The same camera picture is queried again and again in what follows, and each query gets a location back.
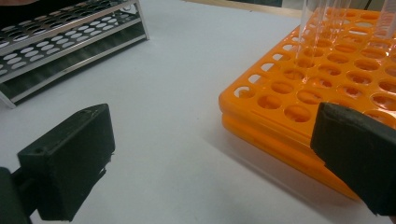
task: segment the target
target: stacked rack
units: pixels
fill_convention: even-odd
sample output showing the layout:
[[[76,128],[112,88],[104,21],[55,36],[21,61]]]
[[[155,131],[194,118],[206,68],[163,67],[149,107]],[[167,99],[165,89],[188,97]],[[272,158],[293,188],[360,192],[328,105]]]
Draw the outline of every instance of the stacked rack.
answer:
[[[325,167],[310,141],[320,102],[351,107],[396,129],[395,44],[394,39],[374,37],[378,18],[379,12],[350,9],[335,42],[320,37],[315,49],[299,50],[299,30],[291,32],[220,95],[223,125],[358,198]]]
[[[0,98],[11,108],[83,65],[149,39],[138,0],[87,1],[0,30]]]

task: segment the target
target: clear test tube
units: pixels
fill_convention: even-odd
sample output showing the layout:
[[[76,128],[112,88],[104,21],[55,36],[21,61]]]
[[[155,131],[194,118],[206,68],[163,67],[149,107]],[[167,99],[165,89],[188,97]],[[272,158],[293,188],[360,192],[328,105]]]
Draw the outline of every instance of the clear test tube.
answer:
[[[396,31],[396,0],[386,0],[375,27],[375,37],[393,38]]]
[[[330,48],[342,29],[350,0],[304,0],[296,67],[309,79],[306,69],[315,66],[323,49]]]

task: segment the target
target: white table surface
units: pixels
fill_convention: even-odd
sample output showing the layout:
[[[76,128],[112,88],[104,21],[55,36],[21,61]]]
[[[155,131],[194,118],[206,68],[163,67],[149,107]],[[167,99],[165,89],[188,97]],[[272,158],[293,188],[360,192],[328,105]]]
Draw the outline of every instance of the white table surface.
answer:
[[[141,5],[150,41],[16,109],[0,105],[1,166],[15,171],[21,149],[108,103],[116,152],[74,224],[390,223],[221,125],[219,94],[299,20],[179,0]]]

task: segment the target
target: orange test tube rack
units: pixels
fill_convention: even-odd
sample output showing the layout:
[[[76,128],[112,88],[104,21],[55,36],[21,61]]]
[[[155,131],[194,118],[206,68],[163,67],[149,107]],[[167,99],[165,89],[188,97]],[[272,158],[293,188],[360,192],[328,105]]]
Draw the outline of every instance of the orange test tube rack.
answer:
[[[373,31],[379,12],[350,9],[338,37],[299,52],[298,28],[219,96],[230,132],[349,198],[359,197],[310,148],[318,104],[345,105],[396,128],[393,40]]]

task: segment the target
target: gray metal test tube rack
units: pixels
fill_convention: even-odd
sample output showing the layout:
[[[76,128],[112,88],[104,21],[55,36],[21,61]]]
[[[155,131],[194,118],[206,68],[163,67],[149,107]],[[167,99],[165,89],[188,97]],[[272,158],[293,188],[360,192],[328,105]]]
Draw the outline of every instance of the gray metal test tube rack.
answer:
[[[149,39],[138,0],[91,0],[0,29],[0,98],[10,108],[85,64]]]

